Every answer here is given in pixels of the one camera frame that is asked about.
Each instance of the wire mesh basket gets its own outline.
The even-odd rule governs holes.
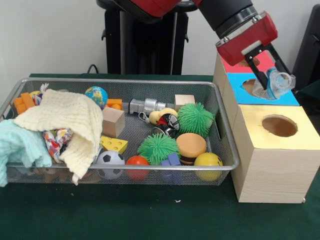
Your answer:
[[[215,116],[205,140],[207,152],[217,154],[223,166],[92,164],[79,183],[219,186],[229,171],[239,164],[238,151],[219,89],[211,82],[31,77],[18,82],[10,92],[0,108],[1,120],[17,116],[13,107],[15,98],[21,93],[39,90],[44,83],[49,83],[49,88],[53,90],[64,89],[82,94],[89,87],[98,86],[105,89],[110,98],[122,99],[125,128],[118,139],[128,141],[128,147],[122,154],[125,160],[137,155],[139,145],[151,135],[153,128],[151,124],[139,120],[138,114],[129,114],[131,99],[157,99],[173,108],[176,94],[194,95],[195,101],[203,103]],[[72,183],[72,173],[64,164],[53,164],[49,168],[24,168],[22,163],[8,163],[7,180],[11,183]]]

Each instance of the teal cloth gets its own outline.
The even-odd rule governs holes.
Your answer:
[[[35,166],[51,167],[52,159],[48,153],[42,133],[17,126],[13,119],[0,123],[0,187],[7,181],[7,163],[23,163],[26,168]]]

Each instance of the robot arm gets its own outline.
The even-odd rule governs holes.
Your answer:
[[[113,0],[117,5],[145,23],[154,23],[172,10],[180,0]],[[280,72],[289,75],[271,42],[278,31],[270,15],[257,13],[251,0],[193,0],[206,21],[220,38],[217,51],[225,61],[234,66],[246,60],[266,89],[268,78],[254,64],[254,57],[268,50]]]

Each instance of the spiky ball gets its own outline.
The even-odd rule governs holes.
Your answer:
[[[194,133],[205,138],[214,120],[214,115],[207,111],[200,102],[187,103],[178,112],[181,133]]]
[[[168,158],[169,154],[177,153],[179,148],[176,140],[164,134],[148,136],[140,145],[137,151],[149,164],[159,165]]]

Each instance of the orange lego block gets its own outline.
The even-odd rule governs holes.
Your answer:
[[[23,102],[26,105],[27,109],[35,106],[35,103],[28,92],[21,93],[21,98],[23,99]]]
[[[32,100],[28,92],[22,93],[21,97],[17,97],[13,104],[16,108],[18,114],[24,113],[27,109],[35,106],[34,101]]]
[[[122,99],[108,99],[106,105],[109,108],[122,110]]]
[[[25,111],[27,111],[27,106],[25,104],[20,104],[15,107],[18,114],[23,114]]]

